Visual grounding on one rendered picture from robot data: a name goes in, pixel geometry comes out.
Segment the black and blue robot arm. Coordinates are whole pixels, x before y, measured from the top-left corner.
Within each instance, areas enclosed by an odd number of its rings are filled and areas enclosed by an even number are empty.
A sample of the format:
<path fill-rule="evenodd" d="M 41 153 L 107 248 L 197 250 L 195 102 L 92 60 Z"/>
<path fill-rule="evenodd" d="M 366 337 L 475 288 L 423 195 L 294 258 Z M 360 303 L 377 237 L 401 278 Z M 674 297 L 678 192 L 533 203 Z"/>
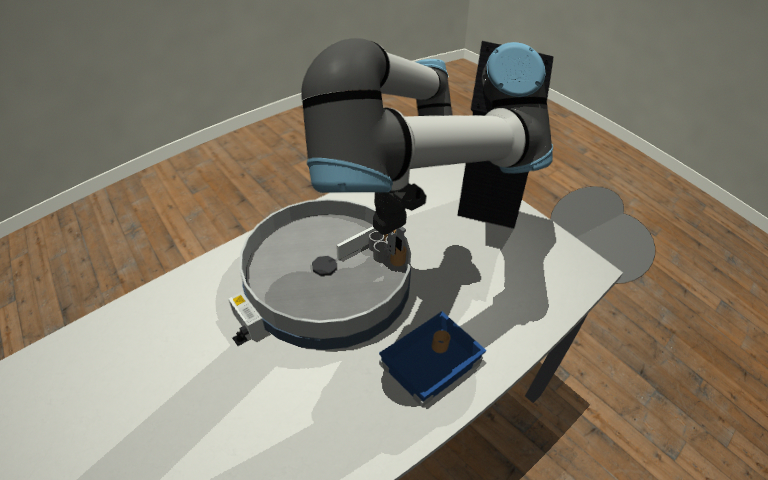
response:
<path fill-rule="evenodd" d="M 413 62 L 361 38 L 336 42 L 302 83 L 311 184 L 321 193 L 376 193 L 390 192 L 409 168 L 482 161 L 503 173 L 546 168 L 553 144 L 545 74 L 533 48 L 503 44 L 482 73 L 493 110 L 452 116 L 444 61 Z M 381 93 L 416 99 L 418 116 L 383 108 Z"/>

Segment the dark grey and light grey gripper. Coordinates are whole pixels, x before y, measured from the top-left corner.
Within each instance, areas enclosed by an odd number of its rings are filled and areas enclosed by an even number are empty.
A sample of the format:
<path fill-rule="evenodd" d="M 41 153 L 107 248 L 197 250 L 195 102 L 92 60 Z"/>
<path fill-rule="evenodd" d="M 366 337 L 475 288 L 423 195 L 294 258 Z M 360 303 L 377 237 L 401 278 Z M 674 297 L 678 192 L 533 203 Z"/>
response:
<path fill-rule="evenodd" d="M 410 169 L 402 179 L 393 182 L 390 192 L 376 192 L 374 196 L 376 211 L 373 216 L 373 227 L 382 235 L 388 235 L 387 251 L 392 255 L 395 255 L 396 248 L 403 250 L 404 232 L 406 232 L 403 225 L 406 224 L 407 219 L 405 209 L 413 211 L 426 204 L 426 194 L 415 183 L 409 183 L 409 174 Z M 396 229 L 395 234 L 393 231 Z"/>

